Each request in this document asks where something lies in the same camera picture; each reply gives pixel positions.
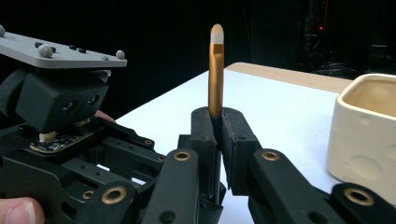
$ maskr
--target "white ceramic cup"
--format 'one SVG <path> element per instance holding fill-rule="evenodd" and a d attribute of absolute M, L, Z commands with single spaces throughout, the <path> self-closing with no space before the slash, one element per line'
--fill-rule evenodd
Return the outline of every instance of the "white ceramic cup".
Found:
<path fill-rule="evenodd" d="M 357 77 L 337 97 L 327 168 L 396 204 L 396 76 Z"/>

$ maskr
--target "white table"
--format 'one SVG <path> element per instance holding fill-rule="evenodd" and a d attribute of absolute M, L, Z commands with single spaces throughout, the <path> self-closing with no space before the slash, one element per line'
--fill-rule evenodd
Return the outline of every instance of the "white table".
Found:
<path fill-rule="evenodd" d="M 153 139 L 155 150 L 166 155 L 177 148 L 180 134 L 191 133 L 191 112 L 207 106 L 207 82 L 205 72 L 119 118 L 117 123 Z M 325 163 L 337 95 L 229 69 L 224 72 L 223 105 L 244 114 L 262 147 L 284 153 L 313 186 L 327 192 L 338 183 Z M 223 168 L 220 180 L 227 185 Z M 253 223 L 247 197 L 227 191 L 223 206 L 219 223 Z"/>

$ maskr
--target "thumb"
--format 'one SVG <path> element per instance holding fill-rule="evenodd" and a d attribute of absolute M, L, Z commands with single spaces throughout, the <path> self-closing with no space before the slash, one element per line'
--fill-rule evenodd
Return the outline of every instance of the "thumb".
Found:
<path fill-rule="evenodd" d="M 35 199 L 0 199 L 0 224 L 38 223 L 44 223 L 44 212 Z"/>

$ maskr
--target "circuit board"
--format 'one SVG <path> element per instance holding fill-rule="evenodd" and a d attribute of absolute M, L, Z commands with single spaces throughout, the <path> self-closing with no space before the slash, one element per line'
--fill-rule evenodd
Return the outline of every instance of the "circuit board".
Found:
<path fill-rule="evenodd" d="M 30 149 L 46 154 L 58 153 L 90 137 L 95 130 L 91 123 L 72 125 L 57 132 L 50 140 L 31 143 Z"/>

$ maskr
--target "gray mounting plate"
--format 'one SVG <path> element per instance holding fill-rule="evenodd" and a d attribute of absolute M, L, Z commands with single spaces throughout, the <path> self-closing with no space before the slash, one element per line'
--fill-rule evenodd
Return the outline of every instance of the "gray mounting plate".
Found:
<path fill-rule="evenodd" d="M 49 58 L 40 56 L 35 43 L 56 48 Z M 0 36 L 0 53 L 40 68 L 99 68 L 125 67 L 127 60 L 115 56 L 86 50 L 81 53 L 69 46 L 6 32 Z"/>

